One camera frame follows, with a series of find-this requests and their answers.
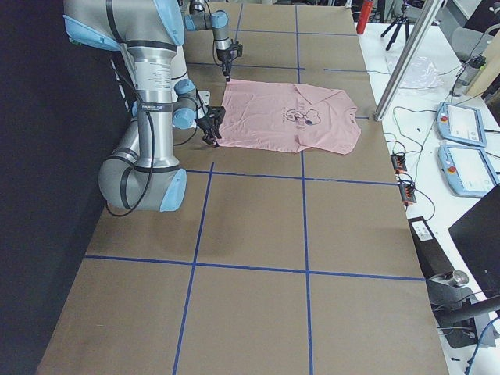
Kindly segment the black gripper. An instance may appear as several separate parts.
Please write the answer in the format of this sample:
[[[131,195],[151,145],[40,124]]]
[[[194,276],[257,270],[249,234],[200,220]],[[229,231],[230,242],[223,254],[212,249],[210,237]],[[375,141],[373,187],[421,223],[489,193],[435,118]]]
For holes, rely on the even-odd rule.
[[[210,147],[218,147],[221,139],[220,125],[225,117],[226,109],[223,106],[207,106],[204,116],[198,118],[196,123],[204,132],[202,140]]]
[[[231,64],[243,54],[243,45],[239,41],[226,38],[216,41],[216,58],[222,68],[226,81],[230,81]]]

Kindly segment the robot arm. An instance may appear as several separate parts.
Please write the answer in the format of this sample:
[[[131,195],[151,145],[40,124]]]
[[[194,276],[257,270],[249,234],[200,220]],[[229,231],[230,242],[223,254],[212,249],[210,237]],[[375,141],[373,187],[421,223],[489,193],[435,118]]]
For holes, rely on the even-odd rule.
[[[207,1],[190,1],[183,19],[187,31],[212,31],[212,58],[226,82],[229,82],[234,61],[243,55],[243,45],[229,35],[230,19],[227,12],[212,12]]]
[[[172,78],[184,64],[176,56],[183,54],[184,32],[201,30],[202,20],[226,56],[227,14],[183,15],[176,1],[66,1],[63,18],[71,40],[122,54],[137,98],[136,116],[99,171],[103,197],[127,211],[179,209],[187,173],[173,154],[173,129],[198,123],[215,134],[218,126],[198,116],[205,105],[196,86],[185,76]]]

